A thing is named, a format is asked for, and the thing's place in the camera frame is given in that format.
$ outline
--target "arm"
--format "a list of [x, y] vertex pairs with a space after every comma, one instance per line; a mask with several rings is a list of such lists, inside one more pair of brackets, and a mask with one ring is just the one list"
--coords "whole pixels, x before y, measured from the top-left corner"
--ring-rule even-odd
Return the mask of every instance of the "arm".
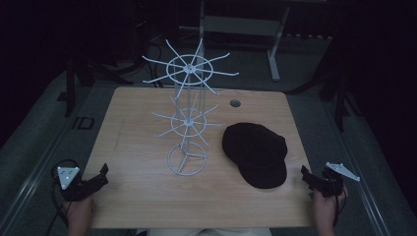
[[68, 209], [68, 236], [87, 235], [94, 207], [92, 195], [79, 202], [65, 203], [64, 206]]
[[[347, 198], [347, 189], [338, 196], [339, 204]], [[336, 211], [336, 199], [334, 196], [324, 198], [322, 193], [314, 190], [313, 217], [320, 236], [334, 236], [333, 221]]]

